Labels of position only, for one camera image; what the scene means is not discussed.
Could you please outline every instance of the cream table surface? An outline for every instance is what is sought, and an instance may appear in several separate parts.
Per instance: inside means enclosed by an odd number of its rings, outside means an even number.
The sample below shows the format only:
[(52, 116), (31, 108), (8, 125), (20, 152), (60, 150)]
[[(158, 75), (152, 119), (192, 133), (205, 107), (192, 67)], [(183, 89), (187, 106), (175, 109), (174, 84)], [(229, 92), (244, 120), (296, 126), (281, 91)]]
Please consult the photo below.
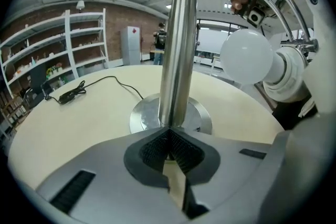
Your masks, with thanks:
[[(105, 76), (138, 89), (143, 97), (160, 91), (162, 66), (125, 66), (105, 69), (76, 79), (51, 95), (61, 94)], [(211, 116), (213, 135), (236, 140), (272, 143), (283, 131), (277, 120), (256, 100), (230, 84), (193, 72), (190, 97)], [(59, 105), (43, 100), (16, 133), (8, 165), (13, 175), (32, 189), (89, 147), (130, 134), (129, 118), (140, 97), (114, 78), (87, 88), (87, 94)]]

